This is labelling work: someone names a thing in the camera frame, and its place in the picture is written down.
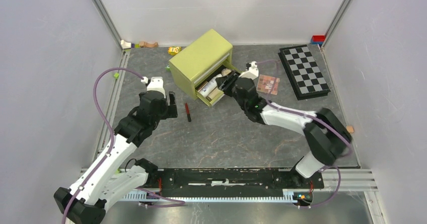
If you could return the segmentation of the white plastic bottle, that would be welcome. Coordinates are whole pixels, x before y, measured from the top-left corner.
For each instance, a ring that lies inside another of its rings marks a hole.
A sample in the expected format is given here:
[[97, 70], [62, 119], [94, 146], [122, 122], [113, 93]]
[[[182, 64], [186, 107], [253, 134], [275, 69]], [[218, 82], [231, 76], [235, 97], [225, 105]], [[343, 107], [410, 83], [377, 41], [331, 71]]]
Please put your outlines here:
[[216, 81], [207, 82], [206, 85], [204, 85], [198, 92], [203, 97], [207, 97], [217, 86], [218, 85], [217, 85]]

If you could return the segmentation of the red black lip pencil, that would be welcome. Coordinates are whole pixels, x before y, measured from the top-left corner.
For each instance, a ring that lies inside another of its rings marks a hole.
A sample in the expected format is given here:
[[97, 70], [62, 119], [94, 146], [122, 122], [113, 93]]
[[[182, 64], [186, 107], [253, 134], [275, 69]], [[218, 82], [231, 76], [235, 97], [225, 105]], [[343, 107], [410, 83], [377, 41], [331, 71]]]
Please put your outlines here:
[[189, 107], [188, 107], [187, 103], [185, 103], [185, 111], [186, 111], [186, 116], [187, 116], [188, 122], [191, 122], [192, 119], [191, 119], [191, 115], [190, 115], [190, 111], [189, 111]]

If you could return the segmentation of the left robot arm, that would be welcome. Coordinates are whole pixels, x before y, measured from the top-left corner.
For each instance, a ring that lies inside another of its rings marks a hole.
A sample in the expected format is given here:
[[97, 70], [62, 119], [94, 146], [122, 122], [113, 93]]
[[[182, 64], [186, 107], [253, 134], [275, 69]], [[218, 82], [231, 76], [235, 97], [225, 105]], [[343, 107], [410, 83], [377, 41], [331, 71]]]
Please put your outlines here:
[[70, 187], [56, 190], [54, 200], [63, 214], [63, 223], [101, 223], [106, 212], [130, 191], [157, 184], [158, 173], [150, 169], [153, 164], [147, 160], [137, 161], [126, 174], [111, 179], [161, 120], [178, 116], [172, 91], [166, 96], [151, 90], [140, 93], [139, 98], [139, 105], [119, 121], [113, 138], [88, 170]]

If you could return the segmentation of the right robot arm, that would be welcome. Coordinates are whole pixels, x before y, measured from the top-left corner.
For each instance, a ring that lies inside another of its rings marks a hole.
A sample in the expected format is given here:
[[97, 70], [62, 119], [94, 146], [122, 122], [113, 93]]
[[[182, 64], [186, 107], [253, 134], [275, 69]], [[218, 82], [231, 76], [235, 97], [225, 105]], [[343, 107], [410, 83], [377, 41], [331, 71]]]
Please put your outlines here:
[[216, 79], [216, 83], [221, 91], [236, 100], [252, 122], [278, 126], [306, 138], [310, 150], [293, 167], [294, 186], [305, 187], [315, 172], [351, 154], [352, 137], [330, 109], [321, 108], [316, 112], [281, 106], [260, 97], [249, 78], [226, 76]]

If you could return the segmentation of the round powder jar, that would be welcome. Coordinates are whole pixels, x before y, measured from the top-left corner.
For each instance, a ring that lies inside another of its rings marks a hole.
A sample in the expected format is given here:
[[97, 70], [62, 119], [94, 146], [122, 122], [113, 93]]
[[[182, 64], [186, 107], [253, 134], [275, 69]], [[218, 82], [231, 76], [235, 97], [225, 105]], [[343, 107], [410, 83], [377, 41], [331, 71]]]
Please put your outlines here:
[[221, 71], [221, 75], [222, 75], [223, 77], [225, 77], [225, 76], [229, 75], [231, 72], [232, 72], [232, 70], [231, 70], [231, 69], [229, 69], [229, 68], [224, 68], [224, 69]]

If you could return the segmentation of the rose gold lipstick tube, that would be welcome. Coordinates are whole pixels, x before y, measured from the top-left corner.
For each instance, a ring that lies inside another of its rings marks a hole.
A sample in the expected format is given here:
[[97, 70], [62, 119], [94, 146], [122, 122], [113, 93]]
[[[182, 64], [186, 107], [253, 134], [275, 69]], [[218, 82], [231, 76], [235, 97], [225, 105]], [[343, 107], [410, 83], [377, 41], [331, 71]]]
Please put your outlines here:
[[200, 92], [203, 88], [204, 88], [204, 86], [207, 84], [208, 82], [204, 82], [204, 83], [202, 83], [198, 88], [197, 88], [197, 91], [198, 92]]

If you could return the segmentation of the green metal drawer box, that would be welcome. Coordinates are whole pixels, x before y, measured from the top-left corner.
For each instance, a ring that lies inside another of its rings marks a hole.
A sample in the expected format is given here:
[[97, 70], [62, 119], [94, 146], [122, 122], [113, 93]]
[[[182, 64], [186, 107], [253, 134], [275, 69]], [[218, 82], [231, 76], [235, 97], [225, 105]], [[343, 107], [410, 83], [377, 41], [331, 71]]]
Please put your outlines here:
[[175, 85], [190, 98], [212, 107], [224, 94], [209, 100], [198, 89], [224, 68], [237, 70], [232, 65], [232, 52], [233, 46], [229, 41], [214, 29], [208, 30], [169, 60]]

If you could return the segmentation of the pink eyeshadow palette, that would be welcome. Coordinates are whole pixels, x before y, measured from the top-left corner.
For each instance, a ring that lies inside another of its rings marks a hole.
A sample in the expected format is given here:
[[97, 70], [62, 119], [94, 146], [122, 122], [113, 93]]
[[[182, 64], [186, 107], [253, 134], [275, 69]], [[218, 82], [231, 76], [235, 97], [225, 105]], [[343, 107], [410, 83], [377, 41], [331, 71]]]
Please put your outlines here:
[[261, 74], [258, 78], [257, 91], [277, 95], [279, 82], [280, 78]]

